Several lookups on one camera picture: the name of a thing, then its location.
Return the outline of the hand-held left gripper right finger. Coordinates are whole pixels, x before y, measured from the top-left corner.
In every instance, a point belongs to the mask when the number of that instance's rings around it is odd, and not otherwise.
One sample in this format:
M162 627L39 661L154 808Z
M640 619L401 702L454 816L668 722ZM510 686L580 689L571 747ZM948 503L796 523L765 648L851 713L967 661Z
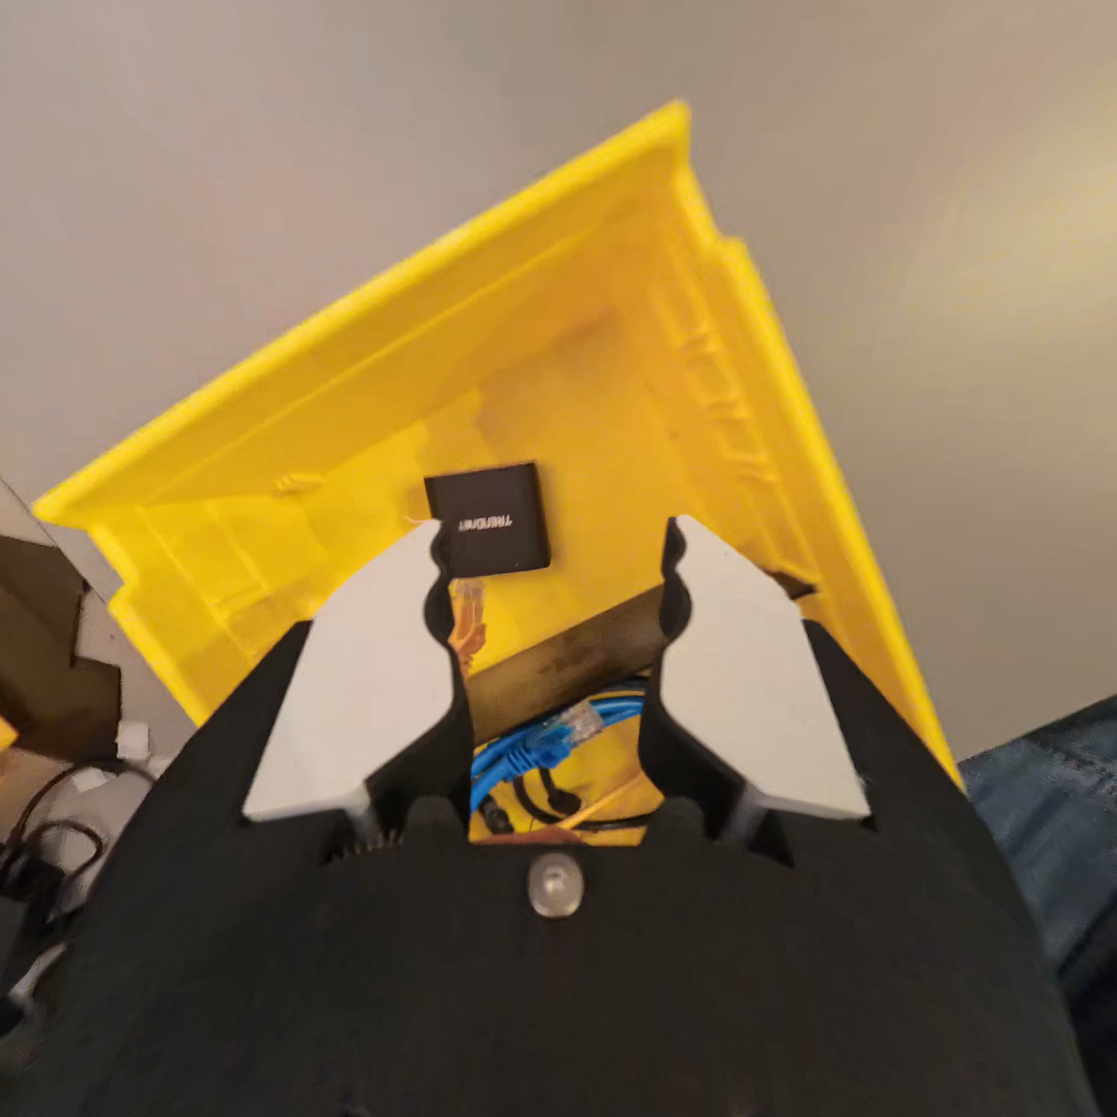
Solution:
M713 839L872 813L801 605L694 516L668 520L656 627L640 767L663 800L694 800Z

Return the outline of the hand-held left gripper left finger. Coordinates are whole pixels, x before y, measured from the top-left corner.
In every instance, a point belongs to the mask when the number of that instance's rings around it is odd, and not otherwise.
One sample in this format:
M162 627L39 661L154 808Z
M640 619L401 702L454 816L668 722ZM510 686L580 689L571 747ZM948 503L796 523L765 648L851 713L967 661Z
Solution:
M438 793L463 823L476 715L449 628L445 536L425 520L316 605L242 816L341 808L356 830L407 830Z

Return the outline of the black ethernet splitter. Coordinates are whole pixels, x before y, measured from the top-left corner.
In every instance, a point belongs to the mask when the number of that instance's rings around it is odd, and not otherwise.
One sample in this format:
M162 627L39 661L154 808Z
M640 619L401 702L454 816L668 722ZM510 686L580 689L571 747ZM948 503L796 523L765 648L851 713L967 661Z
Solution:
M550 566L539 463L425 476L445 535L449 578L527 573Z

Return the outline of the yellow plastic bin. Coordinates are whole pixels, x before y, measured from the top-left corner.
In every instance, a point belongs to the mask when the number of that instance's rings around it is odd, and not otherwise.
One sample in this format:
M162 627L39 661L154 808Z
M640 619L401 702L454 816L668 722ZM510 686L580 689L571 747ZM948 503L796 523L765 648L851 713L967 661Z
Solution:
M772 813L713 839L694 800L640 767L647 676L535 715L470 756L470 816L415 800L407 830L348 813L250 823L269 729L316 605L432 520L425 476L539 463L550 566L449 578L463 679L663 582L668 520L694 516L767 570L807 616L866 823ZM688 816L713 870L941 870L977 830L931 689L745 244L688 169L688 112L663 104L518 198L393 268L39 503L119 573L111 616L198 722L108 859L108 899L181 856L186 884L229 870L308 884L341 850L373 874L449 870L493 835L482 800L603 870ZM547 813L547 767L585 816Z

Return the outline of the black bin divider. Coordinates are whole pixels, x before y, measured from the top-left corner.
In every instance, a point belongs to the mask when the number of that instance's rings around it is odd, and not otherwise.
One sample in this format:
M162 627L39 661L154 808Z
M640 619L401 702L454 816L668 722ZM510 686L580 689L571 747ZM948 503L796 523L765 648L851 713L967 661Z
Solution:
M663 654L663 582L609 605L463 679L476 745L550 715L627 676L647 676Z

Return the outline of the person's leg in jeans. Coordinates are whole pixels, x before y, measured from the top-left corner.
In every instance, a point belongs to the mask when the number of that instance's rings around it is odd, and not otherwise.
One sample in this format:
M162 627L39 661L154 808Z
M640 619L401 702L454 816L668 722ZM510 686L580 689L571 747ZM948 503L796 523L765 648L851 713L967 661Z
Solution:
M1117 1112L1117 700L961 756L1056 970L1101 1112Z

